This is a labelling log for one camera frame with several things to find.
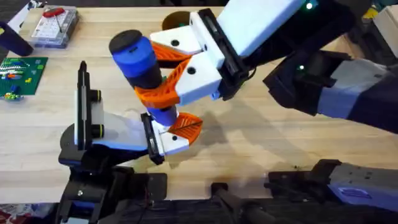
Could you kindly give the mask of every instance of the screw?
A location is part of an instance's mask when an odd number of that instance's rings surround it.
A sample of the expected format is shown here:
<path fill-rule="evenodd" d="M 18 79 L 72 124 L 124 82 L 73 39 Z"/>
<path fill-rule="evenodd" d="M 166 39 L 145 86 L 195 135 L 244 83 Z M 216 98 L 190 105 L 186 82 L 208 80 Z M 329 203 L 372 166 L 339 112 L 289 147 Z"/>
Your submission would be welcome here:
<path fill-rule="evenodd" d="M 189 67 L 187 69 L 187 72 L 188 72 L 188 74 L 193 75 L 193 74 L 195 74 L 197 72 L 197 70 L 194 67 Z"/>
<path fill-rule="evenodd" d="M 178 40 L 172 40 L 172 46 L 176 47 L 180 45 L 180 42 Z"/>

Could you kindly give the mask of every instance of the orange bracket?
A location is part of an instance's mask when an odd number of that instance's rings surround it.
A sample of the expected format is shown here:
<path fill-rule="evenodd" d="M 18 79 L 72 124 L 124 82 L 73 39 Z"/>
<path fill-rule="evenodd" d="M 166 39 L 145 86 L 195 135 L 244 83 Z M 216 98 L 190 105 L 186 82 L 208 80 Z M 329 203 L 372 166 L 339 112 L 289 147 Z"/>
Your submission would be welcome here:
<path fill-rule="evenodd" d="M 203 121 L 195 115 L 180 113 L 168 132 L 188 139 L 191 145 L 199 136 Z"/>
<path fill-rule="evenodd" d="M 162 109 L 179 103 L 180 97 L 175 91 L 175 86 L 188 62 L 189 59 L 180 63 L 167 77 L 166 81 L 155 89 L 147 90 L 136 86 L 134 90 L 142 104 L 146 107 Z"/>

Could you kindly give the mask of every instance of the red component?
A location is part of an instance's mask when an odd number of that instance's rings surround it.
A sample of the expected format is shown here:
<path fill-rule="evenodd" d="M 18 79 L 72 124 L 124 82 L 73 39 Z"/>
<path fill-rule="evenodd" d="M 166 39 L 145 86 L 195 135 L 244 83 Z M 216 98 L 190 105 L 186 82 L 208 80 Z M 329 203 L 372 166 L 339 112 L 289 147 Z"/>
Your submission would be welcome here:
<path fill-rule="evenodd" d="M 58 8 L 55 8 L 55 9 L 50 9 L 47 12 L 44 12 L 43 16 L 45 18 L 51 18 L 51 17 L 57 16 L 57 15 L 60 15 L 60 14 L 62 14 L 64 12 L 65 12 L 65 10 L 63 8 L 58 7 Z"/>

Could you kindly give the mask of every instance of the black cylinder cap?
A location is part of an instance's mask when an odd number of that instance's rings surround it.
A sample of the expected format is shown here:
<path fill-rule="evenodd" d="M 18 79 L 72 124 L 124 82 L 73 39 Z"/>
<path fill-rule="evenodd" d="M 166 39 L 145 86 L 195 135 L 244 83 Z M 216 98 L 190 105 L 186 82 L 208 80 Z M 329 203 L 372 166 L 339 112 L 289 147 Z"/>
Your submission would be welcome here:
<path fill-rule="evenodd" d="M 119 52 L 138 42 L 141 37 L 142 34 L 138 30 L 125 30 L 112 38 L 109 43 L 109 50 L 112 54 Z"/>

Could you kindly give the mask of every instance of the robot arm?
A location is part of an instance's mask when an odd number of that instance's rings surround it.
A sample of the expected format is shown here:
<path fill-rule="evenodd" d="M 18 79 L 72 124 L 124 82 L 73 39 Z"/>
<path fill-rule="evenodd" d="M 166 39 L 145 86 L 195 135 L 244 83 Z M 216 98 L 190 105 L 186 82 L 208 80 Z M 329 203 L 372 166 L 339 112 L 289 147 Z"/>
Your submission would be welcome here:
<path fill-rule="evenodd" d="M 117 165 L 146 155 L 161 164 L 166 154 L 188 149 L 201 131 L 202 120 L 179 113 L 175 105 L 208 95 L 230 100 L 251 78 L 250 70 L 277 58 L 287 56 L 264 83 L 282 106 L 397 131 L 398 113 L 387 110 L 398 103 L 392 98 L 398 95 L 392 88 L 397 83 L 396 69 L 319 51 L 347 32 L 369 6 L 368 0 L 277 4 L 230 0 L 217 19 L 209 9 L 192 12 L 189 26 L 153 33 L 151 41 L 136 30 L 118 34 L 109 49 L 147 113 L 135 121 L 105 113 L 101 92 L 90 89 L 90 76 L 82 63 L 76 121 L 60 142 L 59 161 L 71 168 L 71 176 L 57 217 L 64 221 L 83 217 L 96 223 L 113 213 L 122 199 L 147 197 L 148 191 L 157 192 L 151 200 L 165 198 L 165 174 L 137 179 L 139 174 L 132 169 Z M 160 67 L 175 70 L 163 80 Z M 379 116 L 388 111 L 383 125 L 369 121 L 374 111 L 363 113 L 369 102 L 378 107 Z M 352 117 L 353 111 L 361 116 Z M 134 187 L 124 192 L 127 185 Z"/>

